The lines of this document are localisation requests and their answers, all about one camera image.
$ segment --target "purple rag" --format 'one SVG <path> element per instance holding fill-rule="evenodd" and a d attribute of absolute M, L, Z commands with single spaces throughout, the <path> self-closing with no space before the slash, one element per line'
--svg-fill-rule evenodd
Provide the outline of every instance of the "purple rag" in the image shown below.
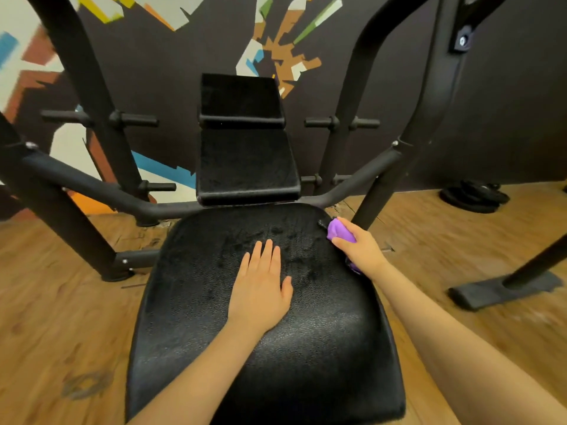
<path fill-rule="evenodd" d="M 327 240 L 333 240 L 335 237 L 343 238 L 344 240 L 351 243 L 356 243 L 356 238 L 354 238 L 354 235 L 337 218 L 330 221 L 329 227 L 327 228 Z M 352 271 L 361 274 L 361 271 L 358 269 L 358 267 L 354 265 L 354 263 L 352 263 L 348 258 L 347 264 Z"/>

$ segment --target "colorful wall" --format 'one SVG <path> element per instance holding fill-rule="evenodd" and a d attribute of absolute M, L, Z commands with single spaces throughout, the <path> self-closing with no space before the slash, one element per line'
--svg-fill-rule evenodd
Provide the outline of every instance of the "colorful wall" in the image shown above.
<path fill-rule="evenodd" d="M 277 79 L 301 175 L 314 174 L 327 134 L 303 119 L 333 114 L 351 48 L 386 0 L 71 0 L 115 105 L 154 114 L 159 128 L 129 127 L 142 178 L 175 182 L 157 202 L 195 200 L 198 81 L 202 72 Z M 402 132 L 420 90 L 437 0 L 384 43 L 360 117 L 378 131 L 351 135 L 349 174 Z M 567 177 L 567 55 L 557 36 L 567 0 L 507 0 L 475 34 L 459 92 L 430 149 L 401 189 L 473 177 L 529 182 Z M 80 110 L 69 78 L 26 0 L 0 0 L 0 109 L 53 157 L 115 181 L 92 131 L 44 123 L 41 109 Z M 86 213 L 111 210 L 86 197 Z M 33 217 L 0 185 L 0 219 Z"/>

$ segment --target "hand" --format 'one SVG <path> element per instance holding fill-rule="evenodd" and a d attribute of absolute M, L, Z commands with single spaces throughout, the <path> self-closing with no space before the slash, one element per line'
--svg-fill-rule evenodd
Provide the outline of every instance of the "hand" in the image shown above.
<path fill-rule="evenodd" d="M 388 261 L 372 234 L 345 218 L 338 217 L 344 226 L 354 235 L 356 243 L 335 237 L 332 242 L 362 271 L 366 277 L 373 279 Z"/>
<path fill-rule="evenodd" d="M 260 256 L 262 242 L 256 242 L 252 257 L 245 253 L 237 279 L 232 287 L 229 304 L 229 319 L 257 331 L 259 337 L 274 328 L 285 316 L 291 304 L 293 287 L 287 276 L 280 288 L 280 247 L 272 253 L 272 240 L 266 240 L 264 253 Z"/>

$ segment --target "finger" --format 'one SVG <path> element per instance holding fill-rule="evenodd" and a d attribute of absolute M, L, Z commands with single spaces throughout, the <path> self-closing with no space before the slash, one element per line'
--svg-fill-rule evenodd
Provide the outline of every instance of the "finger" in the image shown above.
<path fill-rule="evenodd" d="M 333 243 L 335 246 L 337 246 L 347 255 L 349 254 L 349 251 L 351 250 L 352 246 L 356 244 L 356 243 L 351 243 L 350 241 L 346 241 L 344 238 L 341 237 L 333 237 L 331 243 Z"/>
<path fill-rule="evenodd" d="M 291 276 L 287 276 L 282 283 L 282 299 L 286 312 L 291 306 L 291 297 L 293 297 L 293 286 L 291 285 Z"/>
<path fill-rule="evenodd" d="M 252 250 L 252 257 L 250 258 L 250 264 L 248 264 L 248 271 L 256 271 L 258 269 L 258 264 L 260 263 L 260 252 L 262 251 L 262 242 L 257 241 L 254 245 L 254 250 Z"/>
<path fill-rule="evenodd" d="M 262 252 L 262 257 L 260 258 L 260 263 L 258 264 L 258 271 L 268 272 L 270 269 L 270 263 L 272 262 L 272 247 L 273 241 L 267 239 L 266 244 L 264 245 L 264 251 Z"/>
<path fill-rule="evenodd" d="M 358 240 L 358 236 L 364 233 L 364 230 L 362 228 L 360 228 L 358 225 L 353 224 L 348 219 L 342 218 L 341 216 L 339 216 L 337 219 L 343 223 L 343 225 L 347 228 L 347 230 L 349 230 L 354 235 L 354 238 L 356 238 L 357 240 Z"/>
<path fill-rule="evenodd" d="M 272 254 L 272 262 L 270 263 L 270 273 L 278 276 L 278 281 L 280 280 L 281 269 L 282 269 L 282 261 L 281 261 L 280 247 L 276 246 L 274 248 L 274 253 Z"/>
<path fill-rule="evenodd" d="M 242 262 L 240 263 L 240 268 L 238 269 L 237 279 L 241 278 L 248 271 L 248 263 L 250 262 L 250 254 L 248 252 L 242 257 Z"/>

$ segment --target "wall mural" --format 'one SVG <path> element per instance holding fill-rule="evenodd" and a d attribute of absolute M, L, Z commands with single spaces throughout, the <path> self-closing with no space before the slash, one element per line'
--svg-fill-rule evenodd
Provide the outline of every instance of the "wall mural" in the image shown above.
<path fill-rule="evenodd" d="M 152 15 L 163 27 L 176 32 L 200 14 L 205 0 L 70 0 L 75 9 L 87 9 L 103 24 L 127 21 L 126 12 L 136 5 Z M 270 16 L 274 0 L 256 0 L 253 34 L 234 72 L 243 76 L 272 74 L 277 80 L 280 95 L 286 98 L 298 86 L 302 73 L 320 68 L 322 60 L 299 53 L 296 45 L 332 17 L 342 6 L 341 0 L 330 2 L 315 14 L 315 19 L 288 41 L 289 34 L 313 0 L 291 0 L 281 17 Z M 271 37 L 266 26 L 277 25 Z M 39 18 L 26 0 L 0 0 L 0 109 L 6 118 L 21 131 L 32 114 L 50 108 L 81 110 L 73 87 L 63 71 Z M 260 66 L 270 63 L 269 68 Z M 40 149 L 95 178 L 116 182 L 112 169 L 94 133 L 79 124 L 45 124 L 40 127 L 42 137 L 28 139 Z M 171 167 L 150 156 L 133 152 L 143 179 L 151 182 L 175 182 L 176 192 L 152 192 L 152 201 L 158 203 L 195 200 L 195 174 L 182 167 Z M 111 213 L 112 210 L 88 197 L 70 192 L 72 199 L 86 214 Z M 0 182 L 0 220 L 33 218 Z"/>

